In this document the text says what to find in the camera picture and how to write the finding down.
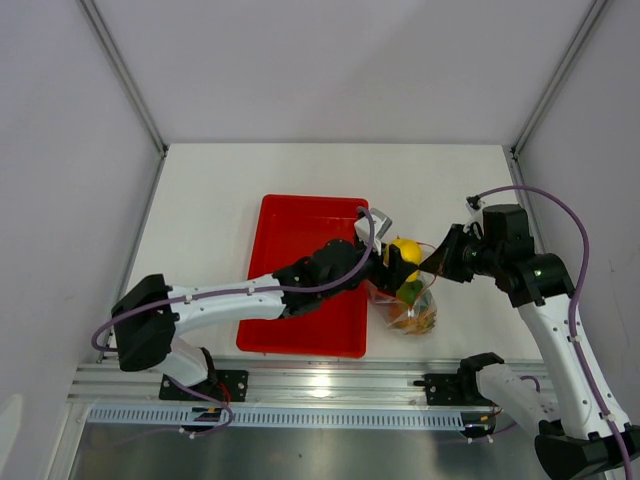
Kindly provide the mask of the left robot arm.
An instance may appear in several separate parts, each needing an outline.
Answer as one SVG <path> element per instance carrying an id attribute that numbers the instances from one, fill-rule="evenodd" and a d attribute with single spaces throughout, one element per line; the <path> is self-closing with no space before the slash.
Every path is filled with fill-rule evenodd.
<path id="1" fill-rule="evenodd" d="M 413 241 L 367 248 L 335 239 L 289 266 L 227 287 L 170 286 L 163 275 L 148 275 L 112 309 L 119 367 L 156 370 L 192 398 L 207 399 L 217 387 L 212 356 L 184 334 L 226 322 L 301 317 L 365 281 L 394 293 L 416 276 L 422 259 Z"/>

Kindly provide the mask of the clear zip top bag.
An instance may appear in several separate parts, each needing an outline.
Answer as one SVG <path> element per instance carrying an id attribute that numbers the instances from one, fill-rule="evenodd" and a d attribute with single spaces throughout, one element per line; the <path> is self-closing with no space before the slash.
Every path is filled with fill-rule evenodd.
<path id="1" fill-rule="evenodd" d="M 386 327 L 398 334 L 422 336 L 436 323 L 437 306 L 430 291 L 435 277 L 425 272 L 410 275 L 393 295 L 371 282 L 365 284 L 368 300 L 381 315 Z"/>

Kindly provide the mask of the green lime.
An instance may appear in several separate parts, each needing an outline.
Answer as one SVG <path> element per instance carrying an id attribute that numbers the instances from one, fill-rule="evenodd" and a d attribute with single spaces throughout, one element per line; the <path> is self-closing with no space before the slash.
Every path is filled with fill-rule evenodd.
<path id="1" fill-rule="evenodd" d="M 424 283 L 419 279 L 412 282 L 405 282 L 396 291 L 396 299 L 408 306 L 412 306 L 421 296 L 421 292 L 423 291 L 423 289 Z"/>

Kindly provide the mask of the yellow pear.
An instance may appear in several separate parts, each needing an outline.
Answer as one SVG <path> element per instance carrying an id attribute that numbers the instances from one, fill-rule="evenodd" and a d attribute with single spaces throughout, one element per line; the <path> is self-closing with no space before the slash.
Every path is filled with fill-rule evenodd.
<path id="1" fill-rule="evenodd" d="M 420 244 L 411 239 L 397 237 L 385 247 L 384 262 L 387 266 L 390 265 L 392 246 L 399 250 L 400 256 L 404 261 L 416 266 L 419 266 L 422 262 L 423 255 Z"/>

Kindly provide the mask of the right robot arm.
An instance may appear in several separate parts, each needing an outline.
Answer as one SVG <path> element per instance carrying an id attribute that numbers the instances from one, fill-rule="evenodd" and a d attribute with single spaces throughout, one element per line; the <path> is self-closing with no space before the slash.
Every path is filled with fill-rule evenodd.
<path id="1" fill-rule="evenodd" d="M 552 381 L 556 400 L 526 386 L 497 358 L 464 360 L 471 370 L 456 380 L 468 403 L 492 400 L 533 438 L 551 479 L 579 479 L 623 469 L 633 476 L 639 428 L 611 393 L 579 322 L 578 290 L 562 260 L 538 254 L 526 221 L 484 221 L 481 229 L 454 224 L 421 270 L 459 283 L 494 279 L 530 331 Z"/>

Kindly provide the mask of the yellow pineapple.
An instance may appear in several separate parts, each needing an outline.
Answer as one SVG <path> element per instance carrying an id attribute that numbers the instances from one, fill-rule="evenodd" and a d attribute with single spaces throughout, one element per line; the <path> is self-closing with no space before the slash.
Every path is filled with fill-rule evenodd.
<path id="1" fill-rule="evenodd" d="M 435 326 L 436 315 L 434 302 L 415 302 L 412 305 L 399 302 L 389 307 L 387 325 L 405 335 L 424 335 Z"/>

